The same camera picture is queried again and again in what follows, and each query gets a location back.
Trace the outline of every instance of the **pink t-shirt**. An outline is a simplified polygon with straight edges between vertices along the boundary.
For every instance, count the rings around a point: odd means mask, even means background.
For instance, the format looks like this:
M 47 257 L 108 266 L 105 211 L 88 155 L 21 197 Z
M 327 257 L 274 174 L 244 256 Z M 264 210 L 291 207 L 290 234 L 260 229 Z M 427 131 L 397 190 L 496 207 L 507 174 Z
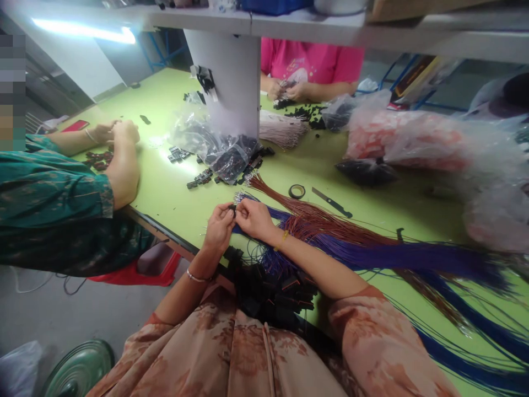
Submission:
M 364 49 L 301 41 L 261 39 L 261 70 L 274 78 L 288 79 L 304 68 L 310 83 L 358 81 Z

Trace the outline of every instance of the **fluorescent light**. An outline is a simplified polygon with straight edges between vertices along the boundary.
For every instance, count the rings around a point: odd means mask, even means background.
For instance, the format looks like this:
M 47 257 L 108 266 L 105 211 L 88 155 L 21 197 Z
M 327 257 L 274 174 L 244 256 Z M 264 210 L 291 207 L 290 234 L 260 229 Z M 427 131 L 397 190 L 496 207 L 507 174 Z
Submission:
M 136 38 L 129 28 L 121 28 L 122 33 L 112 32 L 79 25 L 77 23 L 63 22 L 50 19 L 32 18 L 35 25 L 55 33 L 63 33 L 70 36 L 96 37 L 98 39 L 117 41 L 127 44 L 134 44 Z

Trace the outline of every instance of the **worker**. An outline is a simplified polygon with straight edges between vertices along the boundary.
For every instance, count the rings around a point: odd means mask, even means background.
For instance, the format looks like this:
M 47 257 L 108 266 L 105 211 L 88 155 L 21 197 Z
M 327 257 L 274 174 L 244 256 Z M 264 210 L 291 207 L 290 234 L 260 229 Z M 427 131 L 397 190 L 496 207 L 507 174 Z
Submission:
M 364 49 L 261 39 L 261 90 L 270 100 L 322 102 L 353 95 Z
M 106 172 L 70 156 L 114 143 Z M 136 196 L 138 126 L 26 135 L 25 152 L 0 152 L 0 264 L 92 277 L 129 265 L 154 237 L 120 209 Z
M 230 204 L 215 208 L 187 275 L 127 339 L 117 365 L 88 397 L 459 396 L 379 290 L 274 226 L 264 204 L 244 199 L 236 214 Z M 298 335 L 246 316 L 227 289 L 210 283 L 235 224 L 290 258 L 334 301 L 329 316 L 343 360 L 319 356 Z

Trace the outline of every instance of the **overhead shelf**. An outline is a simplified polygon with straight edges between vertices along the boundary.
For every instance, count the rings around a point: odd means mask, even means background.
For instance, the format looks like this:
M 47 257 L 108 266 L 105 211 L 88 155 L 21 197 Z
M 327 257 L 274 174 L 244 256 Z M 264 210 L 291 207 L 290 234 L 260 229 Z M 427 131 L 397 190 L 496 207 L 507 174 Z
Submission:
M 451 15 L 429 15 L 415 25 L 365 24 L 364 13 L 324 17 L 302 9 L 280 17 L 254 15 L 251 34 L 397 52 L 529 63 L 529 8 L 524 7 L 518 13 L 504 14 L 504 26 L 510 28 L 516 20 L 517 27 L 527 28 L 519 31 L 497 30 L 500 18 L 497 14 L 493 18 L 492 12 Z M 477 29 L 477 23 L 473 20 L 481 21 L 481 30 Z M 495 30 L 484 30 L 487 26 L 484 21 L 493 24 Z
M 132 6 L 106 10 L 7 1 L 38 18 L 121 24 L 137 29 L 184 28 L 275 39 L 324 42 L 396 52 L 424 53 L 488 61 L 529 63 L 529 7 L 483 7 L 429 15 L 419 23 L 366 24 L 365 14 L 326 17 L 302 9 L 280 17 L 244 12 L 217 13 L 207 8 L 165 9 Z

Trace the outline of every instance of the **red stool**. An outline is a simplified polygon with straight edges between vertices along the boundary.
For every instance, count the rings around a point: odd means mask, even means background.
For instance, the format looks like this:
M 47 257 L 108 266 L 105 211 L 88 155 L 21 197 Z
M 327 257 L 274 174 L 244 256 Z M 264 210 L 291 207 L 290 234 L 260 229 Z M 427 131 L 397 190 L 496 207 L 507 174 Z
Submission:
M 174 274 L 178 267 L 178 262 L 180 261 L 180 254 L 173 253 L 171 259 L 165 265 L 164 271 L 158 276 L 147 276 L 138 273 L 138 261 L 139 258 L 123 269 L 102 276 L 88 277 L 88 279 L 116 285 L 151 285 L 167 287 L 175 280 Z

